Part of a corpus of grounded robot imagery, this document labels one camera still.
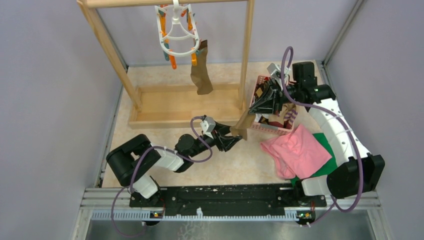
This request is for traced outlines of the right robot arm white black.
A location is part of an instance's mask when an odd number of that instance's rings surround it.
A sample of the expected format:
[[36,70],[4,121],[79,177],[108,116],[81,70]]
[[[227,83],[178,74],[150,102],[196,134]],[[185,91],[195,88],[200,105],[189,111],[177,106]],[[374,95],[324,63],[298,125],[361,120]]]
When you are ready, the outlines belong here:
[[283,104],[295,100],[304,106],[317,122],[334,153],[337,168],[321,176],[300,179],[295,184],[293,200],[307,206],[318,195],[343,199],[376,189],[385,161],[372,154],[356,137],[344,118],[335,93],[327,84],[318,84],[315,65],[311,61],[298,62],[292,69],[271,63],[263,93],[254,100],[249,112],[271,114]]

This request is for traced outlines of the white round clip hanger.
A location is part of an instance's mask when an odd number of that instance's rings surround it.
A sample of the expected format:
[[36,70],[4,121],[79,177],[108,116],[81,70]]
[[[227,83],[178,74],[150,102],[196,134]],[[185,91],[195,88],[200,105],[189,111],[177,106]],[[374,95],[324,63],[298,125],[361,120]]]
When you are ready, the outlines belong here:
[[[154,7],[158,28],[158,40],[164,59],[172,69],[177,68],[176,58],[190,57],[191,65],[198,65],[201,39],[198,34],[191,4],[182,4],[174,0],[172,4],[160,4]],[[171,47],[180,42],[192,41],[192,47],[173,50]]]

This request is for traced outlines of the brown sock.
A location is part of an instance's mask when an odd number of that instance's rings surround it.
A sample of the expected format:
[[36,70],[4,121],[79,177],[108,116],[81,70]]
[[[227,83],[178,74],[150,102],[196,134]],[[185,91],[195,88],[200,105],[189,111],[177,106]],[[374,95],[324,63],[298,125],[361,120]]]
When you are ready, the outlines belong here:
[[248,131],[253,122],[256,119],[256,115],[254,113],[250,113],[249,109],[246,109],[244,113],[241,115],[238,122],[229,128],[230,133],[233,137],[240,136],[243,140],[248,140]]
[[197,87],[198,95],[207,95],[214,90],[207,69],[207,55],[208,41],[202,40],[195,53],[197,64],[191,66],[190,73],[191,81]]

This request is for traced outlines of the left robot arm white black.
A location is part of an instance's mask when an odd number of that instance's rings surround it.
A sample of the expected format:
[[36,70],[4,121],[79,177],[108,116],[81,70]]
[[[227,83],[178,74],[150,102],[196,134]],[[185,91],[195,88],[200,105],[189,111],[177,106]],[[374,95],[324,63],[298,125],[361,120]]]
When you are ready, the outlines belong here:
[[160,167],[175,173],[182,173],[196,161],[193,157],[208,152],[209,160],[216,147],[221,152],[229,151],[243,139],[241,135],[230,135],[230,126],[202,121],[202,132],[182,135],[173,149],[151,143],[145,134],[139,134],[106,156],[106,162],[122,187],[141,196],[149,207],[160,202],[160,187],[147,174],[152,167]]

